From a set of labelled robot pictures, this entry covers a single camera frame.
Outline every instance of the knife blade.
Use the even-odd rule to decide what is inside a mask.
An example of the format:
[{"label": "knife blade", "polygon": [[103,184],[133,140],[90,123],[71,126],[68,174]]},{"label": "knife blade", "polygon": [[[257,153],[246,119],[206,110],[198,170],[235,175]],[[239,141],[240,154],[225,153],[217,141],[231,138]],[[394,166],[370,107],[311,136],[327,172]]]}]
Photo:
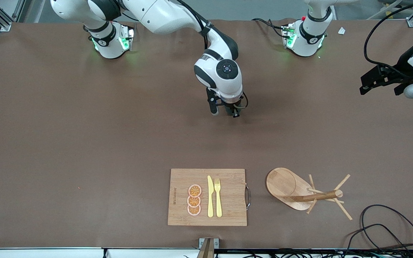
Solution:
[{"label": "knife blade", "polygon": [[211,176],[207,176],[208,178],[208,217],[212,218],[213,217],[213,192],[214,192],[214,186],[213,186],[213,180],[211,180]]}]

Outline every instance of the metal handle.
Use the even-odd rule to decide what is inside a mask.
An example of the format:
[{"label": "metal handle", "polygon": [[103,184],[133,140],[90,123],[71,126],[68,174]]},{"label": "metal handle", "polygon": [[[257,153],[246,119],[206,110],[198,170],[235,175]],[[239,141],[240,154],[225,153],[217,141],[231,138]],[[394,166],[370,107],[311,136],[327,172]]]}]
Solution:
[{"label": "metal handle", "polygon": [[250,205],[251,205],[251,190],[248,187],[247,183],[245,183],[245,190],[248,192],[248,204],[246,205],[246,210],[248,210]]}]

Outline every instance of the wooden base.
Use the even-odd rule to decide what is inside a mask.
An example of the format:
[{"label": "wooden base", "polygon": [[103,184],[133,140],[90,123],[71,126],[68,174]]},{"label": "wooden base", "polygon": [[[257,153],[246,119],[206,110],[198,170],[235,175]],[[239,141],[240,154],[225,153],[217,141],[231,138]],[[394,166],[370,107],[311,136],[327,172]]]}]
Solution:
[{"label": "wooden base", "polygon": [[271,195],[296,210],[310,208],[313,201],[303,201],[302,196],[313,194],[308,191],[311,188],[305,180],[287,168],[275,168],[266,179],[267,190]]}]

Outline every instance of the wooden dowel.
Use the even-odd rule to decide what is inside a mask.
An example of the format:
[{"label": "wooden dowel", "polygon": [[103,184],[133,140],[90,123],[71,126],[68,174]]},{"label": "wooden dowel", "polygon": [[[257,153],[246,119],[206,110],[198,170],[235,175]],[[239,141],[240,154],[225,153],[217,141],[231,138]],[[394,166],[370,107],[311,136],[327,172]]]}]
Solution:
[{"label": "wooden dowel", "polygon": [[309,214],[309,213],[312,211],[312,209],[313,209],[313,207],[315,206],[316,202],[317,202],[316,199],[313,200],[312,204],[311,204],[310,207],[308,208],[307,214]]},{"label": "wooden dowel", "polygon": [[310,179],[310,186],[312,189],[315,189],[315,183],[313,182],[313,178],[311,174],[308,174],[308,178]]},{"label": "wooden dowel", "polygon": [[323,192],[323,191],[318,191],[318,190],[316,190],[316,189],[312,189],[312,188],[307,188],[307,191],[311,191],[311,192],[314,192],[314,193],[319,193],[319,194],[326,195],[326,193],[325,193],[325,192]]},{"label": "wooden dowel", "polygon": [[342,204],[339,202],[339,200],[337,198],[334,198],[334,201],[336,202],[337,205],[339,205],[339,207],[341,208],[341,210],[344,212],[345,216],[347,216],[347,218],[349,220],[353,220],[353,218],[349,215],[349,213],[347,212],[347,210],[342,206]]},{"label": "wooden dowel", "polygon": [[336,202],[334,199],[326,199],[325,201]]},{"label": "wooden dowel", "polygon": [[311,194],[302,196],[302,201],[313,201],[315,199],[318,200],[326,200],[326,199],[334,199],[338,197],[342,197],[344,194],[341,190],[329,191],[325,195],[324,194]]},{"label": "wooden dowel", "polygon": [[334,188],[334,190],[339,190],[341,186],[346,182],[346,180],[350,177],[350,175],[346,175],[346,177]]}]

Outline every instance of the table surface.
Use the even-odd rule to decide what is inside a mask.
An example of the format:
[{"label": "table surface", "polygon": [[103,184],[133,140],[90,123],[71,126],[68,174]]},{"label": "table surface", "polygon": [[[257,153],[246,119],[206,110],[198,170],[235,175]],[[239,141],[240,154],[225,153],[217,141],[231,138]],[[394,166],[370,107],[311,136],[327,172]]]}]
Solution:
[{"label": "table surface", "polygon": [[[250,104],[237,119],[209,112],[193,30],[138,27],[135,51],[116,60],[94,51],[81,24],[15,23],[0,35],[0,247],[183,248],[219,237],[223,248],[341,248],[370,204],[413,222],[413,100],[393,86],[359,94],[376,21],[333,21],[308,58],[262,24],[214,23],[240,47]],[[369,55],[395,63],[412,45],[413,28],[387,21]],[[341,199],[354,220],[331,202],[307,215],[272,197],[265,179],[277,167],[312,174],[323,191],[351,174]],[[248,226],[168,226],[171,168],[245,168]],[[391,212],[373,209],[372,222],[413,242]],[[362,237],[352,246],[371,247]]]}]

